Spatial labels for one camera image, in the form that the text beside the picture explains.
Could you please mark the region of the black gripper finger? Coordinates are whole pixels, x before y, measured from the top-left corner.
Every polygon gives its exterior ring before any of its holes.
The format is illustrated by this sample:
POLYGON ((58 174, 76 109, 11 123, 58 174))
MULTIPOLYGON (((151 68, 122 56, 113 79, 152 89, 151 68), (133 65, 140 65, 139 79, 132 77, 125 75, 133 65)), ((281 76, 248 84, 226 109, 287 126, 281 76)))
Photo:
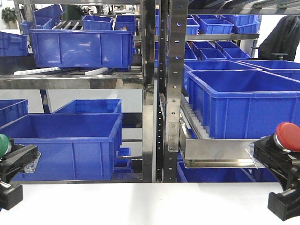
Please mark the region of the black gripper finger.
POLYGON ((268 209, 282 221, 300 215, 300 189, 288 189, 282 193, 269 193, 268 209))
POLYGON ((11 153, 6 154, 0 161, 0 181, 9 183, 26 165, 38 158, 36 145, 15 145, 11 153))
POLYGON ((276 135, 253 143, 253 157, 279 181, 283 190, 300 187, 300 154, 285 149, 276 135))
POLYGON ((0 182, 0 208, 10 210, 23 200, 23 186, 0 182))

